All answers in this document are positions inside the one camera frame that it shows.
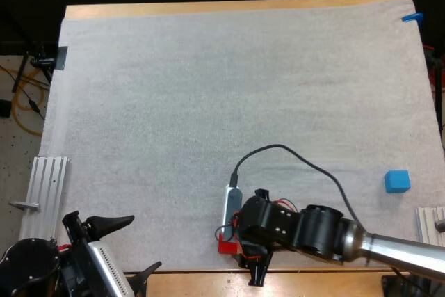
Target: yellow cable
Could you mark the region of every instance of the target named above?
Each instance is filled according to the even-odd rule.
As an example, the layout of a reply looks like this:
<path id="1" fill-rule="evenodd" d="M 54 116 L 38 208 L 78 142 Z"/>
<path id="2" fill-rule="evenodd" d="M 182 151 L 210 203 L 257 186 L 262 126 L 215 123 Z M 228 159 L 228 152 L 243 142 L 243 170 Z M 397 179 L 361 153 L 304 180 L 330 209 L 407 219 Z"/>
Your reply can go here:
<path id="1" fill-rule="evenodd" d="M 9 72 L 15 72 L 15 73 L 17 73 L 17 71 L 15 71 L 15 70 L 8 70 L 8 71 L 9 71 Z M 32 71 L 32 73 L 29 75 L 29 77 L 33 78 L 38 72 L 39 72 L 39 70 L 37 70 L 37 69 L 34 70 L 34 71 Z M 26 131 L 28 134 L 31 134 L 31 135 L 34 135 L 34 136 L 39 136 L 39 137 L 41 137 L 41 136 L 42 136 L 42 133 L 41 133 L 41 132 L 33 131 L 33 130 L 30 130 L 30 129 L 26 128 L 26 127 L 23 125 L 23 123 L 21 123 L 21 122 L 19 121 L 19 118 L 17 117 L 16 111 L 15 111 L 15 107 L 18 106 L 19 94 L 20 94 L 20 91 L 23 90 L 23 87 L 21 87 L 20 85 L 18 85 L 18 87 L 20 88 L 20 90 L 17 90 L 17 91 L 15 92 L 15 94 L 14 94 L 14 96 L 13 96 L 13 100 L 11 101 L 11 112 L 12 112 L 12 114 L 13 114 L 13 118 L 14 118 L 15 122 L 17 123 L 17 125 L 18 125 L 22 130 Z"/>
<path id="2" fill-rule="evenodd" d="M 33 79 L 37 74 L 39 73 L 39 69 L 35 69 L 34 71 L 32 71 L 28 76 L 23 76 L 29 79 Z M 22 86 L 19 86 L 21 90 L 23 90 L 23 87 L 25 87 L 28 83 L 27 82 L 23 82 Z M 40 90 L 40 98 L 39 98 L 39 102 L 37 103 L 38 106 L 40 106 L 43 101 L 45 100 L 45 92 L 43 91 L 43 88 L 41 88 L 39 86 L 39 90 Z M 23 111 L 32 111 L 33 109 L 31 107 L 27 107 L 24 106 L 22 104 L 20 104 L 19 99 L 17 98 L 17 107 L 18 109 L 21 109 Z"/>

